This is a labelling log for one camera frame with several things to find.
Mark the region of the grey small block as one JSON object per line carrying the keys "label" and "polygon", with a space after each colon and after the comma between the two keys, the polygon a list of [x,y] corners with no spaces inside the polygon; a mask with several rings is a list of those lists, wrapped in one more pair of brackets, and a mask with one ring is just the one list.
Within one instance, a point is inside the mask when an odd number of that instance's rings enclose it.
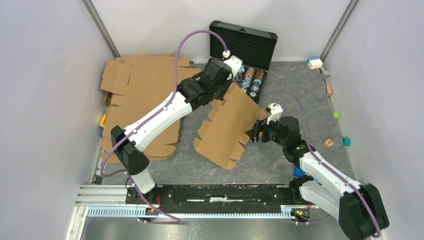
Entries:
{"label": "grey small block", "polygon": [[327,79],[331,73],[329,70],[320,70],[320,75],[323,79]]}

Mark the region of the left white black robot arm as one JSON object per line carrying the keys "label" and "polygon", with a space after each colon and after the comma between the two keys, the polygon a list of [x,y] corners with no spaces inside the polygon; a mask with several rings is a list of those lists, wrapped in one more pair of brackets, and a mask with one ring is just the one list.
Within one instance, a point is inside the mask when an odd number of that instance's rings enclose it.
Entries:
{"label": "left white black robot arm", "polygon": [[213,100],[222,100],[242,64],[235,56],[226,60],[211,58],[203,71],[183,79],[176,91],[147,115],[125,128],[118,125],[112,128],[112,150],[138,188],[137,196],[145,204],[151,204],[157,198],[156,183],[148,170],[150,160],[144,154],[145,149],[176,121]]}

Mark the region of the teal small block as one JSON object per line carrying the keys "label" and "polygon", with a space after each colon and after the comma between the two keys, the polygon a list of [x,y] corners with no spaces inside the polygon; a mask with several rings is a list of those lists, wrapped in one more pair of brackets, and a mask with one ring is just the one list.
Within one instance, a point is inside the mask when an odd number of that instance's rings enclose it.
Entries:
{"label": "teal small block", "polygon": [[343,136],[342,137],[342,142],[343,142],[343,146],[345,148],[350,147],[351,146],[351,139],[347,136]]}

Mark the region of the brown cardboard box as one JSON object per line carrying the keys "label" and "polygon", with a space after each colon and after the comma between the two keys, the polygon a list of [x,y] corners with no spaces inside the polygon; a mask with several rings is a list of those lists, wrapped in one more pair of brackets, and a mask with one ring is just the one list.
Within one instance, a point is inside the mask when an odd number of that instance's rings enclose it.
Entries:
{"label": "brown cardboard box", "polygon": [[223,100],[213,100],[208,119],[197,130],[195,150],[223,169],[236,166],[250,140],[246,134],[267,112],[236,84],[231,84]]}

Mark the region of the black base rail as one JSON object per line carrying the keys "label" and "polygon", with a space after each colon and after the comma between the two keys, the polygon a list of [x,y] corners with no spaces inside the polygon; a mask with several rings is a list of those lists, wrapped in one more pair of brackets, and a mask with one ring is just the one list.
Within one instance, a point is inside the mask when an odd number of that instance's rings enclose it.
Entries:
{"label": "black base rail", "polygon": [[143,197],[134,187],[128,187],[125,202],[150,202],[171,215],[276,214],[281,206],[311,206],[288,184],[163,184]]}

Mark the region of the wooden letter H block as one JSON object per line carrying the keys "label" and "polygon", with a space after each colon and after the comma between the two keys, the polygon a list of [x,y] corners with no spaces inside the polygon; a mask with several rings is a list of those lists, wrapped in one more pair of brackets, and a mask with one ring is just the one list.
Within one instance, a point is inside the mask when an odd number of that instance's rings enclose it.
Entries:
{"label": "wooden letter H block", "polygon": [[331,148],[333,145],[334,145],[335,143],[331,140],[331,139],[327,139],[327,140],[325,140],[324,142],[323,142],[323,146],[326,148],[326,149],[329,149],[329,148]]}

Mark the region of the yellow orange block at left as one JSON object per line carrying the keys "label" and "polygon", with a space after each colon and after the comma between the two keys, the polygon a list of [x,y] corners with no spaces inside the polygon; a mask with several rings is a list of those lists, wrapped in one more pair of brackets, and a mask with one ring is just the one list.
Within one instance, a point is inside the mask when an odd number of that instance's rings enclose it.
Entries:
{"label": "yellow orange block at left", "polygon": [[99,122],[99,126],[101,127],[101,128],[104,128],[105,127],[105,123],[106,123],[106,120],[107,120],[107,114],[106,113],[104,113],[103,115],[102,115],[102,117],[101,117],[101,119],[100,119],[100,122]]}

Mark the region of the blue block near base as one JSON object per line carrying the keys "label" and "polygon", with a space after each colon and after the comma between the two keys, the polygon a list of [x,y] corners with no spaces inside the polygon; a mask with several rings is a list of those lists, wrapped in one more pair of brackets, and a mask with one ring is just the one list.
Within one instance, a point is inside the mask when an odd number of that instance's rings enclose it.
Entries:
{"label": "blue block near base", "polygon": [[303,171],[301,168],[299,168],[297,166],[294,167],[293,176],[295,178],[300,178],[300,177],[304,176],[305,174],[306,174],[306,172]]}

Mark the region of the stack of cardboard blanks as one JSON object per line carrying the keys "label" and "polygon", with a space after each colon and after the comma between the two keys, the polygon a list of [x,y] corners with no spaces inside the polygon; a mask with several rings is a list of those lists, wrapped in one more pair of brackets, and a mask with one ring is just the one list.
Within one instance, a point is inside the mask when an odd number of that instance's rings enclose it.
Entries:
{"label": "stack of cardboard blanks", "polygon": [[[105,91],[106,120],[100,141],[105,151],[113,147],[111,130],[124,129],[162,103],[174,89],[175,55],[126,56],[109,59],[100,89]],[[177,83],[199,73],[190,68],[190,58],[179,57]],[[181,122],[177,120],[158,135],[143,152],[149,160],[171,158],[177,151]]]}

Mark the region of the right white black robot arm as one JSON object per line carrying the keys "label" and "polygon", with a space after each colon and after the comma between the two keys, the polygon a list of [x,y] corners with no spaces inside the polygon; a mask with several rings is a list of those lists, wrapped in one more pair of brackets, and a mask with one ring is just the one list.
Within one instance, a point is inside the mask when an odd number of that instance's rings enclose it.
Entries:
{"label": "right white black robot arm", "polygon": [[376,186],[362,184],[325,160],[300,131],[297,118],[258,120],[246,134],[254,142],[274,142],[284,157],[306,175],[290,182],[289,199],[295,204],[310,202],[336,219],[350,240],[379,238],[390,225]]}

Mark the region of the black poker chip case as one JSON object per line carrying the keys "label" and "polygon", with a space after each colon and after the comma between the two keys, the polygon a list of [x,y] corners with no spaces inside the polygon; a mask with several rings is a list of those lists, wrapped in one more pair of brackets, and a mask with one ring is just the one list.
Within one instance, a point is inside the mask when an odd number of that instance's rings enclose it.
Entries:
{"label": "black poker chip case", "polygon": [[242,60],[233,82],[258,103],[278,41],[277,34],[219,20],[212,21],[209,30],[223,39],[231,55]]}

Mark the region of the blue white toy block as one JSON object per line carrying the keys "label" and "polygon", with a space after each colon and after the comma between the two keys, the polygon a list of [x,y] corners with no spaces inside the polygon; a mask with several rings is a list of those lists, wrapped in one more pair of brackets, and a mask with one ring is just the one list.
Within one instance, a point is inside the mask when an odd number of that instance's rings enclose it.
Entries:
{"label": "blue white toy block", "polygon": [[306,64],[310,70],[315,70],[323,66],[323,61],[319,56],[313,56],[307,59]]}

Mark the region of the orange small block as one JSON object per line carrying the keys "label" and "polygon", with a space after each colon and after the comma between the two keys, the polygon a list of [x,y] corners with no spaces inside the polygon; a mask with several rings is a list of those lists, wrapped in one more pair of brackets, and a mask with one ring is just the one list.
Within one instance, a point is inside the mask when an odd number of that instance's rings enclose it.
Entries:
{"label": "orange small block", "polygon": [[331,86],[326,86],[326,93],[328,96],[333,95],[333,88]]}

